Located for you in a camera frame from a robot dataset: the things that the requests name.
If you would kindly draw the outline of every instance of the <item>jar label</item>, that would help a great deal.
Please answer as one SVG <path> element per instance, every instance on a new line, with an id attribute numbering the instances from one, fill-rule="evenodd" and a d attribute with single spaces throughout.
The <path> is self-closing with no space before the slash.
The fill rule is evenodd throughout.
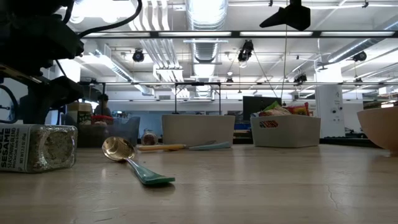
<path id="1" fill-rule="evenodd" d="M 27 172 L 32 126 L 33 124 L 0 125 L 0 170 Z"/>

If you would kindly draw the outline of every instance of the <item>computer monitor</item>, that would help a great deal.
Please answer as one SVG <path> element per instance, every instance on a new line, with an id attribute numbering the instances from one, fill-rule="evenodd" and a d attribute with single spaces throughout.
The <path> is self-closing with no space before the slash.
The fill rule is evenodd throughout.
<path id="1" fill-rule="evenodd" d="M 261 96 L 244 96 L 243 97 L 243 120 L 250 121 L 252 113 L 259 112 L 267 106 L 277 101 L 279 105 L 282 104 L 280 98 L 261 97 Z"/>

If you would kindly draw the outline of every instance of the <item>table surface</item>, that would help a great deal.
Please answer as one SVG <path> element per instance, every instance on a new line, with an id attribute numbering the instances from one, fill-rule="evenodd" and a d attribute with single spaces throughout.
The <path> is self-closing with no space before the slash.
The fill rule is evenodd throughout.
<path id="1" fill-rule="evenodd" d="M 234 146 L 139 154 L 176 182 L 145 187 L 101 149 L 72 169 L 0 173 L 0 223 L 396 223 L 398 159 L 382 149 Z"/>

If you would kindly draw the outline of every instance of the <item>white storage bin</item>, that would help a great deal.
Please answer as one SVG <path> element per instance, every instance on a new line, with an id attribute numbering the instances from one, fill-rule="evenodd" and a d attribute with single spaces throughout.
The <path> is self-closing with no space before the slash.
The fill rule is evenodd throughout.
<path id="1" fill-rule="evenodd" d="M 251 118 L 255 146 L 308 147 L 319 145 L 321 119 L 302 115 Z"/>

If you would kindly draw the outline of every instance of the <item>wooden bowl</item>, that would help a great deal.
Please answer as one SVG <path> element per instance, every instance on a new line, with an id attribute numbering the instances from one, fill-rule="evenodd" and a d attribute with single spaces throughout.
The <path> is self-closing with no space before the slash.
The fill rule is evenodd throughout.
<path id="1" fill-rule="evenodd" d="M 398 156 L 398 107 L 358 112 L 359 122 L 368 138 L 391 156 Z"/>

